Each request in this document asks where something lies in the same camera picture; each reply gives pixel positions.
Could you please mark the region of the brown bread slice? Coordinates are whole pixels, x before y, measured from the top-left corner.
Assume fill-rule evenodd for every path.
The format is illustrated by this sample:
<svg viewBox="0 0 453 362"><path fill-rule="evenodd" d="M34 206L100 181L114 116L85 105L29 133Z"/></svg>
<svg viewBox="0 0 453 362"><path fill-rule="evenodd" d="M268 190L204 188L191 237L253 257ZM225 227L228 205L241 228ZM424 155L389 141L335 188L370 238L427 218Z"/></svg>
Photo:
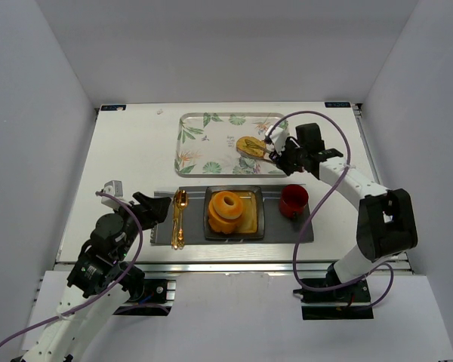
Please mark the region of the brown bread slice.
<svg viewBox="0 0 453 362"><path fill-rule="evenodd" d="M241 137L236 141L237 152L248 158L264 159L267 155L266 143L255 137Z"/></svg>

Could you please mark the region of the stainless steel serving tongs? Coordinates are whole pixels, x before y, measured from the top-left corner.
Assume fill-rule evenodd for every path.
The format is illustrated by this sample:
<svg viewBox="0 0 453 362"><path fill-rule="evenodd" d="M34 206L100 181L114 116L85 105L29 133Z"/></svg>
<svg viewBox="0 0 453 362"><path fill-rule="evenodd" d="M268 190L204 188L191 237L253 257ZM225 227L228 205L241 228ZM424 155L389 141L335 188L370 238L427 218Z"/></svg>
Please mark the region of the stainless steel serving tongs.
<svg viewBox="0 0 453 362"><path fill-rule="evenodd" d="M270 154L272 153L272 151L269 150L266 146L262 146L251 140L245 140L245 146L250 150L256 150L256 151L262 152L262 158L264 158L266 161L268 161L270 163L273 162L270 158Z"/></svg>

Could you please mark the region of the orange round sponge cake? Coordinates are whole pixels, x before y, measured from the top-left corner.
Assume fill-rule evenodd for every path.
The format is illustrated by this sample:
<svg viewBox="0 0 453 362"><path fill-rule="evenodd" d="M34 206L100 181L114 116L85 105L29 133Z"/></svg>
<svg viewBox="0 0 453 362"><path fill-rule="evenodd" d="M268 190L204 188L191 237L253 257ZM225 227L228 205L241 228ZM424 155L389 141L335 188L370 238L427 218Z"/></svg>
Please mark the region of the orange round sponge cake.
<svg viewBox="0 0 453 362"><path fill-rule="evenodd" d="M208 204L208 224L210 225L210 227L212 228L212 230L214 232L223 233L223 234L231 234L241 225L241 223L244 219L245 207L243 205L243 207L244 207L243 213L238 219L234 219L234 220L224 219L224 218L220 217L213 208L212 198L214 197L214 195L216 193L214 193L212 195L211 200L209 201L209 204Z"/></svg>

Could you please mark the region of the orange glazed bagel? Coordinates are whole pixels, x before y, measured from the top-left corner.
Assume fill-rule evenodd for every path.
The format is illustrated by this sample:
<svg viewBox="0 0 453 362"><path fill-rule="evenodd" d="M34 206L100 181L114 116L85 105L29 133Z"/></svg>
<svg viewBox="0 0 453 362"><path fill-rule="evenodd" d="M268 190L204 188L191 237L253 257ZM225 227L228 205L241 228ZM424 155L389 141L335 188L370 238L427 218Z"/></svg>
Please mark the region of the orange glazed bagel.
<svg viewBox="0 0 453 362"><path fill-rule="evenodd" d="M215 212L224 219L238 219L243 213L242 199L229 191L218 192L212 198Z"/></svg>

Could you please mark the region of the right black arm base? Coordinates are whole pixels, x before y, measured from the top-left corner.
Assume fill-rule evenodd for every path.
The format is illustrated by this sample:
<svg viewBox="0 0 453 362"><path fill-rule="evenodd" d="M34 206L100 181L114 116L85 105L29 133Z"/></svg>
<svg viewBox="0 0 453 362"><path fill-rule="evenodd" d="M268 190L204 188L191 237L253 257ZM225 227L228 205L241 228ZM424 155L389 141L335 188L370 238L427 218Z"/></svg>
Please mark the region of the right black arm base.
<svg viewBox="0 0 453 362"><path fill-rule="evenodd" d="M366 281L328 292L293 290L304 321L371 320L371 294Z"/></svg>

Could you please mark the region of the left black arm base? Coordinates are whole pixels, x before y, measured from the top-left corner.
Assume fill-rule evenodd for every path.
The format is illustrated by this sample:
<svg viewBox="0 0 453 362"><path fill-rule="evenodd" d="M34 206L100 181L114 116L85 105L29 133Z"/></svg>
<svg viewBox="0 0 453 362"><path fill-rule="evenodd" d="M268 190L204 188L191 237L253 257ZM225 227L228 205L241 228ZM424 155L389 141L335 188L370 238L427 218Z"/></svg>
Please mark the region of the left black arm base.
<svg viewBox="0 0 453 362"><path fill-rule="evenodd" d="M143 282L143 292L131 297L125 305L114 312L114 315L168 316L173 305L175 291L175 280L147 278Z"/></svg>

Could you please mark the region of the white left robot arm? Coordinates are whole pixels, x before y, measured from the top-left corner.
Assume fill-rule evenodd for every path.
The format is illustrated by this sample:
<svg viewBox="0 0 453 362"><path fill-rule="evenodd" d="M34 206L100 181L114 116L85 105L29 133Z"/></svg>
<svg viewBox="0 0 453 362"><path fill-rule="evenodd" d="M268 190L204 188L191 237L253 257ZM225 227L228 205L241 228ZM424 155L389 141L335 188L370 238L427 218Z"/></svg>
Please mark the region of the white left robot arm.
<svg viewBox="0 0 453 362"><path fill-rule="evenodd" d="M127 203L107 190L97 196L112 211L96 221L66 279L55 316L42 324L42 334L21 361L78 361L115 313L164 307L168 282L146 279L125 257L135 241L142 241L143 231L165 221L171 199L136 192Z"/></svg>

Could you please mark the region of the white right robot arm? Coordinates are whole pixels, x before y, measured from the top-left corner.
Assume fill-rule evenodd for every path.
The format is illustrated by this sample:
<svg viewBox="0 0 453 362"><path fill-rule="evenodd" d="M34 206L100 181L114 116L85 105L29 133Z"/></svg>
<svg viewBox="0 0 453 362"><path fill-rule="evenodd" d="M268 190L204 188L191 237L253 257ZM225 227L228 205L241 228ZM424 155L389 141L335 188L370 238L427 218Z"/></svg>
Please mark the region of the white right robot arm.
<svg viewBox="0 0 453 362"><path fill-rule="evenodd" d="M327 149L317 124L303 124L292 137L271 126L265 142L269 157L286 175L306 171L331 187L356 209L356 245L334 262L325 276L325 290L358 282L390 257L413 249L418 233L410 194L388 189L360 173L341 152Z"/></svg>

